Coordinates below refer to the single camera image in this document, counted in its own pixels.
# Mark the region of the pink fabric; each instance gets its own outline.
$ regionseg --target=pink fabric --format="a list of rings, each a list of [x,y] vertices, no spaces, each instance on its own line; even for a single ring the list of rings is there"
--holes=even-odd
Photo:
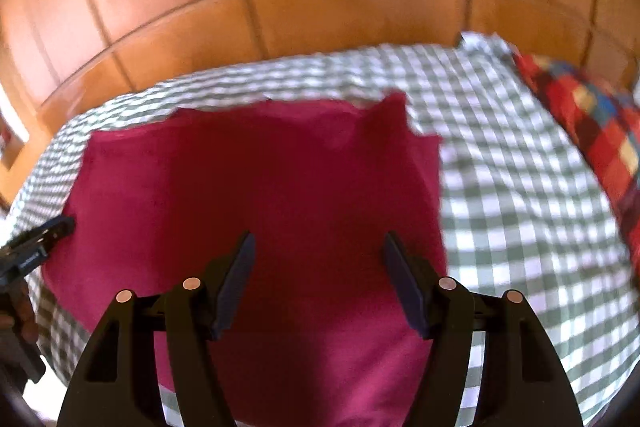
[[[92,330],[119,290],[167,291],[250,230],[254,272],[233,327],[210,344],[235,418],[401,425],[429,344],[386,275],[385,232],[446,269],[440,138],[415,136],[404,104],[264,102],[94,133],[64,210],[76,231],[52,252],[47,284]],[[164,335],[157,352],[172,389]]]

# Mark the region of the bed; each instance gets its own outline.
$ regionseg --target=bed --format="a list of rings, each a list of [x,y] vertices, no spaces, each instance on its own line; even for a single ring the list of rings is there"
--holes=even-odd
[[[414,129],[444,138],[450,274],[474,291],[527,295],[585,423],[636,365],[638,293],[615,211],[507,42],[630,89],[640,0],[0,0],[0,21],[0,80],[30,133],[0,172],[13,200],[6,234],[60,212],[92,130],[177,107],[379,100],[401,89]],[[41,348],[68,381],[88,334],[38,274],[30,290]],[[473,418],[481,360],[478,337],[461,426]],[[163,398],[177,425],[175,398]]]

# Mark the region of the pillow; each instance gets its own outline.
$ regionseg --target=pillow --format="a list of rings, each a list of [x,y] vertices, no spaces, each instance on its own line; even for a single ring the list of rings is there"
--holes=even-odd
[[[514,60],[593,169],[640,273],[640,108],[630,93],[566,62],[519,54]]]

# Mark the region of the green and white checkered bedsheet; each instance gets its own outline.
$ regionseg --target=green and white checkered bedsheet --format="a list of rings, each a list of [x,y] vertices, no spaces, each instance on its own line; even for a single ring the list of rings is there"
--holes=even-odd
[[[414,128],[437,133],[449,272],[472,291],[522,291],[562,359],[585,422],[640,358],[638,293],[609,202],[564,131],[521,83],[499,38],[466,34],[457,49],[379,46],[203,71],[120,96],[68,122],[18,194],[7,235],[58,215],[91,131],[135,126],[177,107],[215,110],[273,100],[379,100],[408,95]],[[40,346],[68,381],[88,334],[38,273],[31,299]],[[459,425],[472,422],[482,365],[474,338]],[[175,396],[163,392],[179,424]]]

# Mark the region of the bedding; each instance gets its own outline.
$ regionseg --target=bedding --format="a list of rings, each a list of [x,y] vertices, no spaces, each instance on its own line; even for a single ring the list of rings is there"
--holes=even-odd
[[[164,120],[178,107],[216,110],[265,98],[381,100],[407,95],[415,132],[439,134],[440,224],[448,271],[489,295],[522,291],[546,328],[585,422],[640,357],[638,293],[629,252],[596,176],[517,74],[499,38],[465,34],[456,49],[379,46],[190,74],[127,94],[69,121],[20,190],[7,219],[15,235],[59,214],[94,130]],[[88,338],[39,272],[30,296],[40,346],[68,381]],[[472,422],[482,365],[474,346],[458,425]],[[162,390],[170,423],[175,396]]]
[[[630,93],[565,62],[517,54],[514,59],[527,86],[593,169],[640,269],[640,109]]]

